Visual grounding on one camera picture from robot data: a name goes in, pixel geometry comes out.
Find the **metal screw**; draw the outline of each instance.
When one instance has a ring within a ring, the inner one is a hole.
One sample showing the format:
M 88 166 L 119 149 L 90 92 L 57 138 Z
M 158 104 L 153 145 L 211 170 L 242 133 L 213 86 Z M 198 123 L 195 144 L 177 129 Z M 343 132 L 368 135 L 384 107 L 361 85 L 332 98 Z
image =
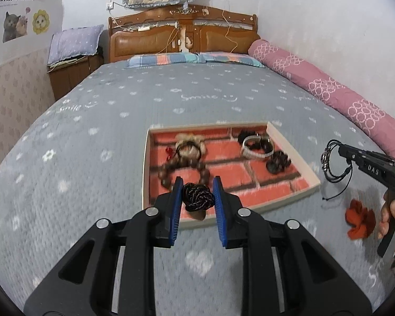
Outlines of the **metal screw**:
M 251 211 L 247 208 L 241 208 L 238 210 L 238 214 L 242 217 L 247 217 L 247 216 L 250 216 Z
M 155 216 L 156 214 L 158 214 L 158 209 L 155 207 L 150 207 L 145 211 L 146 215 L 148 216 Z
M 96 222 L 96 226 L 100 229 L 108 227 L 109 224 L 107 219 L 100 219 Z
M 289 229 L 297 229 L 298 227 L 300 227 L 300 223 L 296 220 L 289 220 L 287 222 L 287 227 Z

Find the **white bracelet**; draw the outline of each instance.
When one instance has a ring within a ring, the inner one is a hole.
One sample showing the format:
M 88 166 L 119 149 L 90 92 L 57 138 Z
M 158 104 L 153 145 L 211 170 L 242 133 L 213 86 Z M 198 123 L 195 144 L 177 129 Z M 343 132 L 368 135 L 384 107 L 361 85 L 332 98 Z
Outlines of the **white bracelet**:
M 249 142 L 251 140 L 262 140 L 262 139 L 266 139 L 269 142 L 271 142 L 271 139 L 269 136 L 251 135 L 251 136 L 248 136 L 247 138 L 245 138 L 243 141 L 243 145 L 241 146 L 241 154 L 243 155 L 243 157 L 245 157 L 247 159 L 260 159 L 260 160 L 270 157 L 275 151 L 273 144 L 272 144 L 272 151 L 269 153 L 254 152 L 246 146 L 247 142 Z

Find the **wooden headboard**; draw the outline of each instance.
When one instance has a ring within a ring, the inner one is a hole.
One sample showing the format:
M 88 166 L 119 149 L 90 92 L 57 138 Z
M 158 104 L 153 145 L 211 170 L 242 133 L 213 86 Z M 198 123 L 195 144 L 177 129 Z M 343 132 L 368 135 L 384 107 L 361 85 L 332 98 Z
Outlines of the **wooden headboard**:
M 205 25 L 207 22 L 223 24 Z M 138 31 L 138 26 L 143 26 L 145 30 Z M 231 13 L 199 5 L 189 5 L 187 10 L 178 6 L 166 6 L 119 18 L 108 18 L 108 33 L 110 62 L 138 54 L 165 52 L 247 53 L 250 45 L 260 39 L 255 14 Z

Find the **purple pillow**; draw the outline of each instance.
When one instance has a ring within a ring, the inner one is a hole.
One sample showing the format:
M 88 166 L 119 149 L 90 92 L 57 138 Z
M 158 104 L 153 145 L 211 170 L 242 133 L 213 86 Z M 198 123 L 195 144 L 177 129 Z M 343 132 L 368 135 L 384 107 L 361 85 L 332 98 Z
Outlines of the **purple pillow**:
M 53 35 L 48 64 L 52 65 L 76 56 L 93 56 L 98 48 L 104 25 L 70 28 Z

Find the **bed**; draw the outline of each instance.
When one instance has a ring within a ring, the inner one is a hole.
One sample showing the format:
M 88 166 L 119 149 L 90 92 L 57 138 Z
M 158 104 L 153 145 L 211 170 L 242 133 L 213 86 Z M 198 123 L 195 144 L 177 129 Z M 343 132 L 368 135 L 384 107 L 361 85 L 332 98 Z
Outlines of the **bed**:
M 238 47 L 225 37 L 228 23 L 228 37 Z M 310 163 L 322 186 L 263 216 L 280 223 L 299 220 L 377 308 L 395 277 L 390 263 L 378 259 L 374 236 L 348 239 L 344 211 L 358 198 L 378 219 L 384 187 L 356 170 L 342 195 L 324 201 L 323 195 L 344 185 L 325 182 L 320 155 L 331 138 L 380 149 L 339 112 L 278 73 L 256 61 L 233 62 L 228 52 L 239 57 L 259 38 L 256 15 L 169 6 L 110 19 L 108 31 L 110 63 L 39 117 L 0 165 L 0 284 L 16 305 L 23 307 L 97 219 L 117 222 L 141 209 L 149 128 L 266 120 Z M 172 61 L 170 54 L 180 51 L 184 57 L 224 51 L 221 57 L 228 60 Z M 135 56 L 158 52 L 163 55 L 153 64 Z M 336 170 L 343 165 L 337 162 Z M 155 250 L 158 313 L 239 314 L 241 268 L 241 251 L 223 250 L 216 227 L 180 231 L 173 249 Z

